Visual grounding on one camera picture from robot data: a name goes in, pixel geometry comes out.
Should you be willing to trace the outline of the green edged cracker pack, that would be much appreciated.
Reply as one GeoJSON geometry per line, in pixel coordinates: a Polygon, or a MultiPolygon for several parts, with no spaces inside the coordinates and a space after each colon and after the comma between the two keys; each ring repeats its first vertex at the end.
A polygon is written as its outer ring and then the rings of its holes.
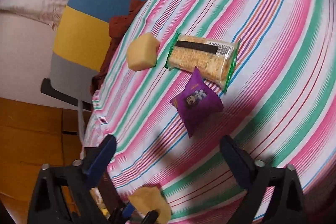
{"type": "Polygon", "coordinates": [[[165,68],[193,72],[197,67],[204,79],[217,84],[226,93],[236,68],[240,42],[176,34],[165,68]]]}

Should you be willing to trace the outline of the tan sponge block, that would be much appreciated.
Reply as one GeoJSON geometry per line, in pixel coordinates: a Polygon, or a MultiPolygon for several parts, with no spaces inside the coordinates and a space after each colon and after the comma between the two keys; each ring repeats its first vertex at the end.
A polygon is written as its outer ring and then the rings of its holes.
{"type": "Polygon", "coordinates": [[[143,215],[155,210],[158,213],[158,223],[168,223],[171,220],[171,207],[156,186],[140,187],[127,198],[134,208],[143,215]]]}

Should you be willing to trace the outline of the dark red garment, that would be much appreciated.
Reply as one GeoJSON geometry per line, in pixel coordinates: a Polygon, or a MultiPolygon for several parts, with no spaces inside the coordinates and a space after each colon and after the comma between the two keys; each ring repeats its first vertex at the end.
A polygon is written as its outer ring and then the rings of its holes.
{"type": "Polygon", "coordinates": [[[129,5],[129,11],[126,15],[112,16],[109,21],[109,37],[110,44],[106,52],[105,59],[100,67],[100,71],[91,80],[90,93],[93,96],[94,93],[101,88],[114,54],[117,51],[119,44],[122,41],[123,36],[126,34],[131,23],[135,19],[136,15],[142,9],[146,1],[131,0],[129,5]]]}

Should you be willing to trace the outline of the wooden wardrobe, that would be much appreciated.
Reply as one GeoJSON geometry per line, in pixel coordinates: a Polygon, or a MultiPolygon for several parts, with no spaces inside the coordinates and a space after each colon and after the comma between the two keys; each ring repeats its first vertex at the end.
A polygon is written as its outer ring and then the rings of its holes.
{"type": "Polygon", "coordinates": [[[26,223],[41,166],[79,158],[77,111],[1,99],[1,201],[16,223],[26,223]]]}

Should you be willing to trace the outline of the purple snack packet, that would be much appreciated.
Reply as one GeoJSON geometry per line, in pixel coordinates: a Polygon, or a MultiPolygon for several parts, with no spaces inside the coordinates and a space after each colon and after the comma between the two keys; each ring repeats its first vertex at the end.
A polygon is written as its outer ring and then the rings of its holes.
{"type": "Polygon", "coordinates": [[[170,100],[187,129],[189,137],[214,113],[223,110],[219,96],[209,88],[197,67],[187,82],[184,90],[170,100]]]}

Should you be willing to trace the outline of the yellow sponge block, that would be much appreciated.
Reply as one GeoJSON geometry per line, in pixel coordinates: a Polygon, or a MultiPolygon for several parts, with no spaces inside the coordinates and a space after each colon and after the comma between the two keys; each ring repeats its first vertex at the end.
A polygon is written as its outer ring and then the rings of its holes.
{"type": "Polygon", "coordinates": [[[151,33],[145,33],[136,38],[127,48],[128,68],[133,71],[143,71],[154,67],[159,46],[160,42],[151,33]]]}

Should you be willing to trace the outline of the grey yellow blue chair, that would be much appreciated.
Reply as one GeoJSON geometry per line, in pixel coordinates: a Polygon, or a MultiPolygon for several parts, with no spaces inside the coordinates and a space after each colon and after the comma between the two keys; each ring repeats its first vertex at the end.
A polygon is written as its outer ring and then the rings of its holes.
{"type": "Polygon", "coordinates": [[[62,14],[41,92],[77,108],[77,133],[84,140],[83,112],[91,109],[89,91],[109,47],[109,20],[125,15],[131,0],[69,0],[62,14]]]}

